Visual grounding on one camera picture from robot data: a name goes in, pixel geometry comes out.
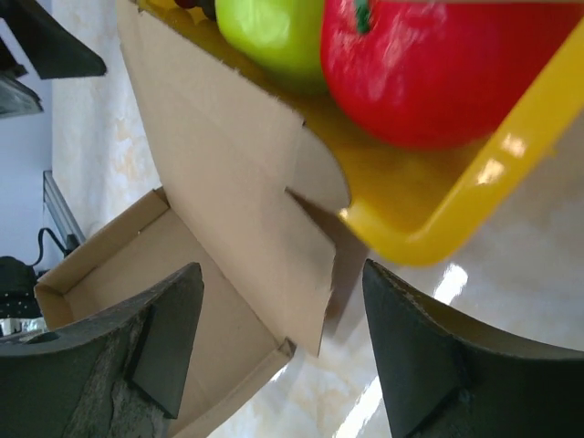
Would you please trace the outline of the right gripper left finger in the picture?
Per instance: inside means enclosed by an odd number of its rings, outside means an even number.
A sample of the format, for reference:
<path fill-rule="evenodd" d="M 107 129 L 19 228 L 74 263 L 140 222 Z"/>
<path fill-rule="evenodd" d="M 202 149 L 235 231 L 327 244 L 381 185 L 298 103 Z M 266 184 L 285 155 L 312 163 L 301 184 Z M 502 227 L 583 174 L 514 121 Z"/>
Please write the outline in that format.
<path fill-rule="evenodd" d="M 64 328 L 3 341 L 2 436 L 166 436 L 202 304 L 202 270 L 189 263 Z"/>

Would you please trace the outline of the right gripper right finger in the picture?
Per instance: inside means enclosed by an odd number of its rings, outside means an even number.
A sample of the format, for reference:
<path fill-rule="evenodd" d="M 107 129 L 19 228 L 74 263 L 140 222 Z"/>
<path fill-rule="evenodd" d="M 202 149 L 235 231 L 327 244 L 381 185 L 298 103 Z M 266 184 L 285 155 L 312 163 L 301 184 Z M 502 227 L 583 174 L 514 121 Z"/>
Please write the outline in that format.
<path fill-rule="evenodd" d="M 362 288 L 392 436 L 582 436 L 582 351 L 485 324 L 371 259 Z"/>

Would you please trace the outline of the brown cardboard box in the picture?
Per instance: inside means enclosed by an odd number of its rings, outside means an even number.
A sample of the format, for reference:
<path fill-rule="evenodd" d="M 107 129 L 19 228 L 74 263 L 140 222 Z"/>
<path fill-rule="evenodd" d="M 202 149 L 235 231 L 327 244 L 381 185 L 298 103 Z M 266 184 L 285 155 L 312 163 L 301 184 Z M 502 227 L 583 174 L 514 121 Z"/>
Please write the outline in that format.
<path fill-rule="evenodd" d="M 173 437 L 205 437 L 293 357 L 318 355 L 347 232 L 342 172 L 303 118 L 262 83 L 215 25 L 165 24 L 117 4 L 120 50 L 161 187 L 104 226 L 40 281 L 51 329 L 129 299 L 184 266 L 204 288 L 169 327 L 197 324 L 186 348 Z"/>

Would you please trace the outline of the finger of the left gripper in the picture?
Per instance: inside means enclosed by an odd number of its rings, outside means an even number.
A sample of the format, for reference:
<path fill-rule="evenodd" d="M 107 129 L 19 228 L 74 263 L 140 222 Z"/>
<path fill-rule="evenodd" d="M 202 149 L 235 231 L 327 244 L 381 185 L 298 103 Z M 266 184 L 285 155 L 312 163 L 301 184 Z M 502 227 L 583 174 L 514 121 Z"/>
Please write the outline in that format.
<path fill-rule="evenodd" d="M 1 17 L 40 78 L 86 78 L 106 74 L 103 59 L 70 34 L 37 1 L 2 1 Z"/>
<path fill-rule="evenodd" d="M 1 76 L 0 118 L 33 115 L 43 111 L 40 97 L 18 80 Z"/>

